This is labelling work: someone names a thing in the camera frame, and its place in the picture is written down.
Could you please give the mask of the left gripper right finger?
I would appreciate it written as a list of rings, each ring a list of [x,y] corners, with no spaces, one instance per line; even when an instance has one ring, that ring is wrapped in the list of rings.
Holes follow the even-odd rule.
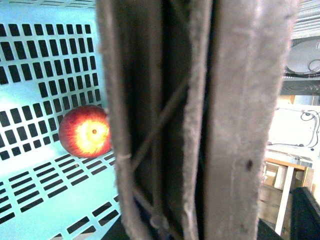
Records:
[[[212,24],[204,238],[254,240],[269,129],[297,0],[219,0]]]

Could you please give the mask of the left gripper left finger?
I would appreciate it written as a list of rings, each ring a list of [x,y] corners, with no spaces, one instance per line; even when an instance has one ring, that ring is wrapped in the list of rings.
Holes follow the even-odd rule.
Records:
[[[197,240],[212,3],[96,4],[124,228],[133,240]]]

